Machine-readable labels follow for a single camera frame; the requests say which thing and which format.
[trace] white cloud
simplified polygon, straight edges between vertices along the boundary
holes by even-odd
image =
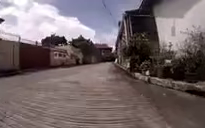
[[[102,33],[97,35],[97,43],[106,43],[114,47],[117,39],[118,29],[113,29],[110,33]]]
[[[9,6],[0,8],[0,17],[6,20],[1,25],[3,31],[17,33],[30,40],[41,40],[52,33],[65,35],[69,40],[80,34],[96,40],[95,30],[82,24],[76,17],[60,15],[59,10],[52,5],[40,4],[36,0],[5,1]],[[7,20],[7,16],[15,17],[14,21]]]

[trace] brick road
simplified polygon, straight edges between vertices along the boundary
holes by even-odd
[[[205,99],[138,82],[111,63],[54,69],[0,78],[1,127],[200,128]]]

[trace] white wall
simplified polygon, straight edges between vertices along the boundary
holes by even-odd
[[[19,43],[0,40],[0,71],[19,69]]]
[[[160,42],[172,42],[177,49],[186,38],[182,33],[186,29],[193,25],[205,29],[205,0],[164,1],[154,7]]]

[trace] wall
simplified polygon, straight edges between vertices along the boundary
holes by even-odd
[[[187,37],[186,29],[205,29],[205,0],[166,0],[154,7],[160,42],[177,49]]]
[[[19,69],[19,43],[0,40],[0,71]]]
[[[31,44],[20,44],[20,68],[40,69],[50,67],[50,49]]]

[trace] railing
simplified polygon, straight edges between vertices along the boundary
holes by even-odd
[[[40,42],[29,40],[29,39],[24,39],[18,34],[8,33],[8,32],[4,32],[2,30],[0,31],[0,39],[15,41],[15,42],[19,42],[19,43],[22,42],[22,43],[26,43],[26,44],[41,45]]]

